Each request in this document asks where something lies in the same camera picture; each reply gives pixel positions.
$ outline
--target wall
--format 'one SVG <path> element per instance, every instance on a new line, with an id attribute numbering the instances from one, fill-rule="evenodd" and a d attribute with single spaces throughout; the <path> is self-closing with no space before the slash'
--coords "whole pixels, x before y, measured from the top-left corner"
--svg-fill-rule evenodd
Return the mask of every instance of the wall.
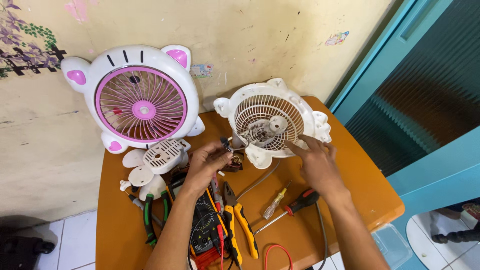
<path id="1" fill-rule="evenodd" d="M 51 51 L 43 49 L 50 42 L 65 50 L 63 56 L 92 61 L 118 45 L 161 48 L 177 43 L 192 51 L 192 64 L 213 65 L 210 77 L 195 79 L 201 112 L 211 110 L 216 97 L 271 77 L 282 77 L 292 90 L 325 102 L 390 4 L 391 0 L 13 0 L 10 5 L 15 6 L 5 7 L 3 15 L 10 11 L 24 23 L 49 28 L 54 40 L 41 37 L 42 31 L 35 38 L 5 19 L 2 25 L 25 44 L 6 44 L 9 37 L 2 37 L 8 33 L 0 32 L 0 48 L 11 55 L 18 53 L 14 47 L 35 52 L 28 45 L 34 40 L 41 50 Z M 331 35 L 347 31 L 342 44 L 325 44 Z M 2 67 L 7 55 L 2 56 Z M 36 58 L 30 56 L 16 61 L 32 64 Z M 61 72 L 53 72 L 55 58 L 37 60 L 39 74 L 24 70 L 19 76 L 5 69 L 0 73 L 8 76 L 0 84 L 0 216 L 51 221 L 96 207 L 104 149 L 83 96 L 67 85 Z"/>

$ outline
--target pink fan grille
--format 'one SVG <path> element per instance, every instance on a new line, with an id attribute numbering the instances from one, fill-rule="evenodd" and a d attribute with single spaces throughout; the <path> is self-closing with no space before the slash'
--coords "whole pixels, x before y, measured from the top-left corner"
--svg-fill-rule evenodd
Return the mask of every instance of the pink fan grille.
<path id="1" fill-rule="evenodd" d="M 175 133 L 187 116 L 182 89 L 161 71 L 131 66 L 100 82 L 98 116 L 114 134 L 134 142 L 156 142 Z"/>

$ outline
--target blue door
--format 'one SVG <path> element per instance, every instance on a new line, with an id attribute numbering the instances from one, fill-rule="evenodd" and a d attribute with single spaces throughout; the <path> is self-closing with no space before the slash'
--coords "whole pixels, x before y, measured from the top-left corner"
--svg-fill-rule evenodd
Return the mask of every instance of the blue door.
<path id="1" fill-rule="evenodd" d="M 405 0 L 330 110 L 405 203 L 405 238 L 413 215 L 479 197 L 480 1 Z"/>

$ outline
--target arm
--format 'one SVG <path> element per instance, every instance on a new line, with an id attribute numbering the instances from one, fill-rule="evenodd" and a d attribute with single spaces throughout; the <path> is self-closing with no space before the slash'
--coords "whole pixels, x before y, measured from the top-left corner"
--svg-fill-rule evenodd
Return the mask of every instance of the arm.
<path id="1" fill-rule="evenodd" d="M 185 269 L 188 267 L 190 231 L 195 203 L 205 192 L 212 175 L 230 162 L 232 153 L 225 153 L 220 141 L 210 142 L 192 155 L 190 167 L 168 216 L 167 223 L 145 270 Z"/>
<path id="2" fill-rule="evenodd" d="M 306 135 L 299 138 L 310 149 L 304 150 L 291 142 L 286 145 L 302 159 L 300 175 L 328 205 L 345 269 L 390 269 L 343 184 L 335 163 L 336 148 Z"/>

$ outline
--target gray cable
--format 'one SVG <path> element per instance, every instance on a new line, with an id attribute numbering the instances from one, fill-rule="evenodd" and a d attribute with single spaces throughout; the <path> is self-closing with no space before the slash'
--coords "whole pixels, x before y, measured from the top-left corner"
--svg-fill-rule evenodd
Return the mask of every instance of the gray cable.
<path id="1" fill-rule="evenodd" d="M 275 168 L 273 168 L 273 170 L 271 170 L 266 176 L 262 177 L 260 180 L 258 180 L 255 184 L 253 184 L 251 187 L 249 187 L 247 190 L 245 190 L 244 192 L 240 193 L 240 195 L 237 196 L 237 200 L 240 199 L 240 197 L 242 197 L 243 195 L 245 195 L 245 193 L 249 192 L 252 188 L 256 187 L 258 184 L 260 184 L 263 180 L 265 180 L 268 176 L 270 176 L 273 171 L 275 171 L 275 169 L 278 167 L 278 165 L 280 164 L 280 159 L 278 159 L 278 162 L 275 166 Z"/>
<path id="2" fill-rule="evenodd" d="M 325 226 L 324 226 L 324 220 L 322 219 L 322 213 L 320 212 L 320 207 L 318 206 L 318 202 L 315 203 L 317 206 L 317 211 L 318 211 L 318 216 L 320 217 L 320 224 L 322 225 L 322 232 L 324 233 L 324 242 L 325 242 L 325 256 L 324 260 L 322 262 L 322 265 L 318 270 L 322 270 L 322 268 L 325 265 L 325 260 L 328 258 L 328 245 L 327 245 L 327 235 L 325 234 Z"/>

